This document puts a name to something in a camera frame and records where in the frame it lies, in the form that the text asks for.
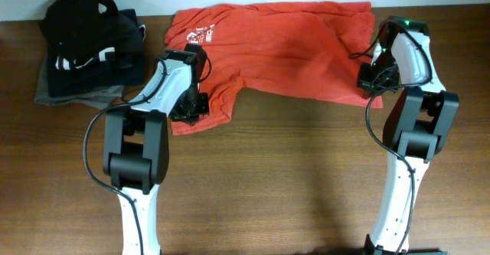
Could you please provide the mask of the red t-shirt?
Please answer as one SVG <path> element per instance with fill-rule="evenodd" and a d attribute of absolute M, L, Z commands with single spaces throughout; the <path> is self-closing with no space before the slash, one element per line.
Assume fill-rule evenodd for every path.
<path fill-rule="evenodd" d="M 180 10 L 165 44 L 181 50 L 202 46 L 209 57 L 201 91 L 209 114 L 193 125 L 174 122 L 176 136 L 228 123 L 237 94 L 245 88 L 281 96 L 366 106 L 357 86 L 375 16 L 370 2 L 274 2 L 220 4 Z"/>

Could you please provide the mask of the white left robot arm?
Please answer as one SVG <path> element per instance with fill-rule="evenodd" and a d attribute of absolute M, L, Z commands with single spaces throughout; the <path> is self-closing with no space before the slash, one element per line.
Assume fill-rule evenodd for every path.
<path fill-rule="evenodd" d="M 211 68 L 199 44 L 166 50 L 141 92 L 106 114 L 103 171 L 118 191 L 124 254 L 161 252 L 157 200 L 169 164 L 168 122 L 193 126 L 209 114 L 200 85 Z"/>

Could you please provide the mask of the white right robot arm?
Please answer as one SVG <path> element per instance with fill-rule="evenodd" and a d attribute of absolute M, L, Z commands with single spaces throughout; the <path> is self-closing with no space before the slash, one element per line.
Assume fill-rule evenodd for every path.
<path fill-rule="evenodd" d="M 459 108 L 436 74 L 427 23 L 390 16 L 381 22 L 371 58 L 357 86 L 371 103 L 386 92 L 400 96 L 374 141 L 387 151 L 387 177 L 377 220 L 367 234 L 364 254 L 408 254 L 409 232 L 420 183 L 445 145 Z"/>

